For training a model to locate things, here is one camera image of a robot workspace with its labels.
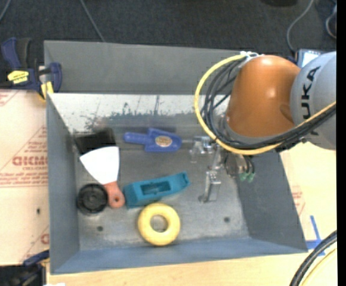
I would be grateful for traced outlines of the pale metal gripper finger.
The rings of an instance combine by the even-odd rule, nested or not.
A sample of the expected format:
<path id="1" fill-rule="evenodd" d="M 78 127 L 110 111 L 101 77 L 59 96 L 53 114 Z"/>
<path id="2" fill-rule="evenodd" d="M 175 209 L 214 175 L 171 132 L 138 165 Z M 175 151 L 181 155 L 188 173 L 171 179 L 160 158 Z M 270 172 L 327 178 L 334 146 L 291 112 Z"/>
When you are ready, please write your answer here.
<path id="1" fill-rule="evenodd" d="M 216 171 L 207 171 L 205 178 L 205 189 L 203 194 L 199 196 L 199 201 L 201 203 L 217 201 L 220 186 L 221 181 L 218 178 L 218 173 Z"/>
<path id="2" fill-rule="evenodd" d="M 205 154 L 213 154 L 214 146 L 212 139 L 208 136 L 195 136 L 192 139 L 192 145 L 190 149 L 190 162 L 196 163 L 197 157 Z"/>

